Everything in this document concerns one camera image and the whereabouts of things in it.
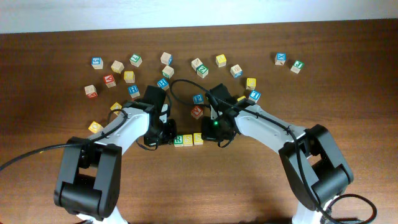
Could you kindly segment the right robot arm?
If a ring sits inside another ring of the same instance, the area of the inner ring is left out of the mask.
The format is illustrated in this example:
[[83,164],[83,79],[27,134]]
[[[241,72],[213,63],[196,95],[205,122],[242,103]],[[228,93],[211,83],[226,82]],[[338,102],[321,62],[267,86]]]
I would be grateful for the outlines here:
[[202,120],[206,141],[253,138],[276,152],[298,200],[292,223],[336,223],[330,210],[354,175],[326,127],[295,126],[265,112],[253,99],[233,98],[223,84],[207,90],[211,115]]

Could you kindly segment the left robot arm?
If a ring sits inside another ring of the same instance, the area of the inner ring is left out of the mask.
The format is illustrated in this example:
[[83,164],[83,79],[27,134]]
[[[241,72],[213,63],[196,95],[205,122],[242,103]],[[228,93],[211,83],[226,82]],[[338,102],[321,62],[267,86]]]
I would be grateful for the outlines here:
[[116,206],[122,156],[139,138],[148,151],[171,143],[177,128],[168,119],[167,97],[160,87],[148,86],[142,98],[125,103],[102,131],[86,139],[70,138],[54,190],[55,205],[84,222],[125,223]]

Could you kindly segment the yellow S block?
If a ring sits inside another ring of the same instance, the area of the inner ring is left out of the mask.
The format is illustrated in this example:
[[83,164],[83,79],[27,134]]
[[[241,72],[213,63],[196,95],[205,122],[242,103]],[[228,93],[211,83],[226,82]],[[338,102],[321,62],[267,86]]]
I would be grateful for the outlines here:
[[184,134],[183,135],[183,145],[185,147],[193,146],[193,135],[192,134]]

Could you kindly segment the green R block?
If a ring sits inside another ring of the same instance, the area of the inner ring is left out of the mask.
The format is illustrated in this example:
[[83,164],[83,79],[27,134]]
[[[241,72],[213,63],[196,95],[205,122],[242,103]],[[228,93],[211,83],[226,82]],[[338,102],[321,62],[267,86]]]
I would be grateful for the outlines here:
[[175,147],[183,147],[183,136],[182,135],[176,135],[174,138],[174,146]]

